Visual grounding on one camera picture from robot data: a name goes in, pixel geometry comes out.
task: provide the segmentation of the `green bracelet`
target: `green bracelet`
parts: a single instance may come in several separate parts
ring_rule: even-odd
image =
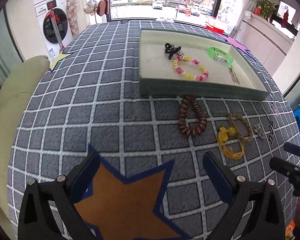
[[[215,47],[210,47],[207,50],[207,53],[210,58],[213,60],[216,60],[224,65],[227,65],[228,67],[231,68],[232,63],[233,63],[233,58],[230,56],[229,53],[226,53],[225,51],[215,48]]]

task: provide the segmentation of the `gray plaid tablecloth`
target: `gray plaid tablecloth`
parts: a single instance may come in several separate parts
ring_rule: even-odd
[[[285,152],[284,142],[300,145],[296,120],[287,101],[261,63],[244,53],[274,98],[276,116],[269,103],[223,98],[198,98],[208,114],[206,131],[188,139],[177,126],[181,98],[146,97],[138,91],[138,37],[142,27],[194,32],[225,40],[218,34],[182,24],[152,21],[110,22],[90,26],[65,49],[72,53],[38,84],[23,114],[12,147],[8,173],[8,205],[17,233],[19,210],[30,178],[51,181],[68,172],[85,157],[88,144],[126,177],[175,159],[166,194],[164,215],[195,239],[204,239],[216,226],[227,205],[220,201],[202,167],[202,156],[213,152],[236,175],[251,181],[273,179],[279,189],[286,222],[290,222],[297,199],[292,186],[272,171],[269,160],[277,156],[292,163],[300,159]],[[238,112],[252,126],[261,123],[268,134],[274,122],[274,142],[254,136],[239,160],[225,158],[216,141],[217,129],[228,126],[226,116]],[[190,122],[194,114],[189,113]],[[243,135],[245,127],[237,122]],[[238,141],[231,140],[234,150]],[[250,203],[234,234],[242,233],[252,209]],[[53,203],[52,212],[65,237],[69,237]]]

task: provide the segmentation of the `white wall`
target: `white wall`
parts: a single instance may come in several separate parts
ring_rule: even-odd
[[[289,53],[273,75],[278,88],[284,93],[300,74],[300,30]]]
[[[6,9],[13,38],[23,58],[48,56],[33,0],[9,0]]]

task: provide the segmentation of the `metal bolt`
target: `metal bolt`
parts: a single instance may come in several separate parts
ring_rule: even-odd
[[[275,184],[275,182],[274,182],[273,179],[268,179],[268,183],[269,183],[270,185],[274,185],[274,184]]]
[[[60,175],[59,177],[57,177],[57,181],[62,182],[66,179],[65,175]]]
[[[237,177],[237,180],[240,181],[240,182],[244,182],[246,180],[246,178],[244,176],[242,176],[242,175],[239,175]]]
[[[34,184],[34,182],[35,182],[35,180],[34,180],[34,179],[29,179],[29,180],[28,180],[28,184],[29,184],[29,185],[32,185],[32,184]]]

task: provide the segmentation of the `green sofa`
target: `green sofa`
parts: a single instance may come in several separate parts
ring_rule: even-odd
[[[9,218],[7,178],[10,152],[22,114],[50,62],[36,56],[16,66],[0,89],[0,225],[14,239]]]

